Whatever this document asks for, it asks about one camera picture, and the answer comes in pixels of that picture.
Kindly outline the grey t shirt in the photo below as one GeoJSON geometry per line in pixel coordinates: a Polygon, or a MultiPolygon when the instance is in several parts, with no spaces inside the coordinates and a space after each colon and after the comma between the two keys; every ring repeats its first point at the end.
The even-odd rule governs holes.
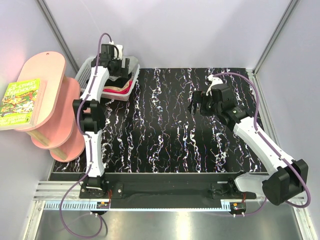
{"type": "Polygon", "coordinates": [[[135,56],[124,56],[122,58],[122,67],[126,66],[126,59],[129,59],[128,73],[130,74],[139,64],[138,59],[135,56]]]}

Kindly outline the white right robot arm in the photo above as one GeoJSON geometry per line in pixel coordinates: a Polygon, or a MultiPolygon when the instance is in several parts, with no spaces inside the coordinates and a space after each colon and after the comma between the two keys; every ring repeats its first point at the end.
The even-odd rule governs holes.
{"type": "Polygon", "coordinates": [[[295,160],[282,150],[236,102],[231,88],[225,83],[211,86],[207,91],[195,90],[188,110],[202,116],[215,116],[236,136],[241,138],[261,160],[267,174],[239,173],[227,185],[228,195],[239,198],[246,192],[264,195],[278,206],[307,192],[309,167],[303,160],[295,160]]]}

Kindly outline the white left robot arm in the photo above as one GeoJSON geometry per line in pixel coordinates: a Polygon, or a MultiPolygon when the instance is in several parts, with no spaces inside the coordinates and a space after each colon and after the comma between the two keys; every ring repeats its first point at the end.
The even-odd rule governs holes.
{"type": "Polygon", "coordinates": [[[80,99],[72,103],[76,125],[85,142],[86,171],[80,181],[81,192],[103,198],[108,193],[108,183],[102,160],[101,136],[106,118],[100,105],[107,80],[129,75],[130,59],[123,61],[122,50],[112,41],[100,44],[91,62],[91,75],[80,99]]]}

